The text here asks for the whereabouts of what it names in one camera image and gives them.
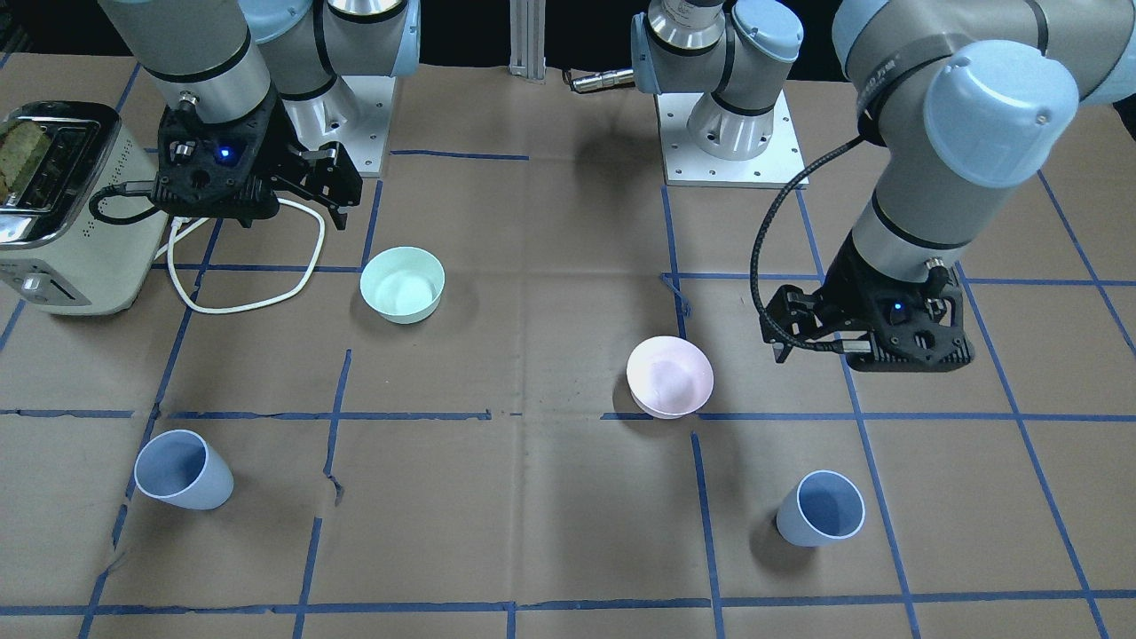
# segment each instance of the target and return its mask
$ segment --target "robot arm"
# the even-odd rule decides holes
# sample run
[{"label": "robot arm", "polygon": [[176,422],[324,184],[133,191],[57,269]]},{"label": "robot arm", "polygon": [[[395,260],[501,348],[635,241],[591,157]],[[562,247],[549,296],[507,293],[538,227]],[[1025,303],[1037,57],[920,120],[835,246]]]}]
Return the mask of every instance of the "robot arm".
[{"label": "robot arm", "polygon": [[274,191],[283,189],[326,206],[345,227],[340,207],[359,202],[362,181],[339,142],[314,151],[299,143],[236,0],[100,6],[168,107],[147,193],[157,207],[248,226],[277,213]]},{"label": "robot arm", "polygon": [[774,106],[804,39],[776,0],[652,0],[632,22],[632,69],[571,81],[586,93],[635,82],[644,93],[702,93],[686,122],[694,143],[724,160],[761,155]]},{"label": "robot arm", "polygon": [[969,363],[950,265],[1041,168],[1079,102],[1136,91],[1134,23],[1131,0],[845,0],[834,44],[861,131],[892,158],[824,285],[783,287],[762,316],[778,362],[843,330],[866,331],[847,354],[857,370]]}]

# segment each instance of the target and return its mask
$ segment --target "metal mounting plate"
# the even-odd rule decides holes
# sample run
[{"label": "metal mounting plate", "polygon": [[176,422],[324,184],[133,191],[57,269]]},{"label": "metal mounting plate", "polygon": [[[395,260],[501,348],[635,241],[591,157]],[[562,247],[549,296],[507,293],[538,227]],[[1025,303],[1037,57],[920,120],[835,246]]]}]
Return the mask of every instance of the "metal mounting plate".
[{"label": "metal mounting plate", "polygon": [[[760,156],[740,161],[707,153],[686,132],[686,121],[701,97],[701,93],[655,96],[667,184],[780,189],[804,168],[784,92],[774,106],[774,134],[769,146]],[[808,177],[801,182],[802,185],[808,183]]]},{"label": "metal mounting plate", "polygon": [[316,140],[301,135],[300,143],[318,149],[326,142],[340,142],[348,149],[359,175],[379,177],[386,158],[391,114],[394,107],[395,78],[383,75],[345,75],[343,81],[359,101],[360,122],[331,131]]}]

